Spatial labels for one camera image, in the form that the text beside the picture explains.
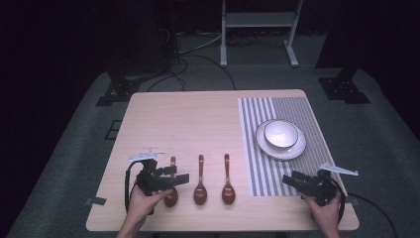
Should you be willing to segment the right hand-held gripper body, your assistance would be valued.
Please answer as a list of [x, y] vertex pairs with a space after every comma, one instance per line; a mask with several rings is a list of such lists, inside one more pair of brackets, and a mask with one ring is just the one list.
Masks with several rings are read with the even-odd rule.
[[306, 192], [308, 196], [312, 196], [319, 206], [325, 206], [335, 197], [336, 192], [340, 193], [340, 202], [346, 199], [344, 192], [339, 183], [332, 178], [332, 173], [348, 176], [357, 176], [358, 171], [350, 171], [337, 167], [331, 163], [324, 163], [320, 166], [316, 177], [307, 178], [309, 190]]

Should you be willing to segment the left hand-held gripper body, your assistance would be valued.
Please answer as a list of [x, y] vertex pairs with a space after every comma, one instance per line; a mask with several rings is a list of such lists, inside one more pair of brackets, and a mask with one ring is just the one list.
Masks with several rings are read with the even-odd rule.
[[136, 176], [136, 185], [145, 195], [151, 195], [154, 191], [159, 191], [158, 179], [166, 178], [166, 175], [162, 173], [164, 167], [158, 167], [157, 157], [158, 154], [156, 152], [148, 151], [128, 159], [131, 163], [128, 167], [128, 176], [131, 175], [131, 168], [134, 164], [141, 163], [143, 165], [142, 170]]

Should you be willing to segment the reddish-brown wooden spoon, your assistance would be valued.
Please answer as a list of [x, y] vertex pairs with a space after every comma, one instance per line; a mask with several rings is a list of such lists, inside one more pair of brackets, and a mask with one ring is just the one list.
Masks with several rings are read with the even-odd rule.
[[198, 157], [198, 185], [194, 189], [193, 198], [197, 205], [203, 205], [207, 200], [207, 189], [203, 184], [204, 156]]
[[226, 178], [225, 178], [225, 185], [222, 189], [222, 199], [226, 204], [231, 205], [234, 203], [236, 199], [236, 192], [230, 180], [230, 156], [228, 154], [224, 156], [224, 162], [225, 162]]
[[[174, 166], [176, 164], [176, 157], [170, 158], [170, 165]], [[173, 207], [176, 205], [178, 201], [178, 193], [177, 190], [174, 188], [169, 196], [164, 199], [164, 203], [167, 207]]]

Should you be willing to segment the person's right hand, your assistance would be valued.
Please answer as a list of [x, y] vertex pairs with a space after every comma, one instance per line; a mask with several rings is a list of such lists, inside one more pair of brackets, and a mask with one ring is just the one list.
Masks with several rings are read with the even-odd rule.
[[318, 205], [313, 197], [306, 194], [303, 194], [302, 197], [309, 205], [316, 224], [323, 232], [332, 233], [333, 231], [338, 230], [341, 199], [341, 195], [338, 191], [330, 203], [325, 206]]

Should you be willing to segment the person's left hand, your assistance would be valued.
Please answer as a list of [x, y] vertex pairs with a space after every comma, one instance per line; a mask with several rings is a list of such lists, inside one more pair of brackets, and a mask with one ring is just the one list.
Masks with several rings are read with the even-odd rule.
[[146, 222], [147, 216], [155, 206], [164, 198], [168, 197], [172, 190], [153, 192], [152, 195], [145, 195], [144, 192], [135, 185], [131, 191], [129, 210], [125, 222], [139, 227]]

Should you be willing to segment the white plate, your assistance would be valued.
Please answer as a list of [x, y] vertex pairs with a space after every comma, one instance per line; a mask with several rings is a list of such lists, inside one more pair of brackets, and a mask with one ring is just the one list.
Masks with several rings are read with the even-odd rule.
[[302, 130], [298, 128], [296, 125], [292, 124], [291, 122], [285, 121], [295, 127], [298, 133], [298, 140], [293, 146], [289, 148], [278, 148], [269, 144], [267, 140], [264, 138], [263, 129], [270, 121], [274, 121], [274, 120], [267, 120], [267, 121], [262, 122], [256, 131], [256, 141], [257, 141], [258, 146], [267, 155], [277, 160], [293, 160], [299, 157], [306, 148], [306, 138]]

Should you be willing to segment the white bowl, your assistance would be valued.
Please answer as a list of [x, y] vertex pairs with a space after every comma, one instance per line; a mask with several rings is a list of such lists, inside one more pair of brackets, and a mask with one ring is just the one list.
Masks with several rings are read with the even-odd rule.
[[264, 138], [278, 148], [289, 148], [298, 140], [297, 130], [285, 121], [270, 121], [263, 129]]

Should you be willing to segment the grey white striped placemat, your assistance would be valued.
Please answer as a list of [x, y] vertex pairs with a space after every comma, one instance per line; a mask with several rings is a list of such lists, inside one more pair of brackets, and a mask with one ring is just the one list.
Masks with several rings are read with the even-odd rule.
[[[324, 163], [334, 163], [308, 100], [304, 97], [256, 97], [238, 100], [249, 194], [252, 196], [295, 196], [296, 190], [282, 177], [298, 171], [315, 176]], [[299, 152], [273, 156], [258, 139], [265, 124], [284, 120], [297, 127], [306, 141]]]

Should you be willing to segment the black stand with base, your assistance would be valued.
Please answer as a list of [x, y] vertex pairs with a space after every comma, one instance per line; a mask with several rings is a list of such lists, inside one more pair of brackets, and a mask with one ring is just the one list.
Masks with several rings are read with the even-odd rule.
[[96, 102], [97, 106], [111, 106], [114, 102], [127, 102], [139, 90], [141, 76], [134, 71], [113, 69], [108, 71], [111, 82], [104, 95]]
[[318, 79], [329, 100], [343, 100], [347, 104], [369, 104], [367, 96], [353, 82], [357, 65], [346, 65], [334, 77]]

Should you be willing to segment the white metal stand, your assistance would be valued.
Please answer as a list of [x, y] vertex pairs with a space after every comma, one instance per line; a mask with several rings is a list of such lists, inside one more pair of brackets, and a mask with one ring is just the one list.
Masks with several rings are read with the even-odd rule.
[[229, 29], [237, 28], [288, 28], [289, 36], [283, 41], [284, 48], [292, 67], [299, 67], [292, 47], [300, 18], [303, 0], [297, 0], [293, 12], [269, 13], [232, 13], [226, 10], [227, 0], [222, 0], [220, 66], [228, 65], [226, 34]]

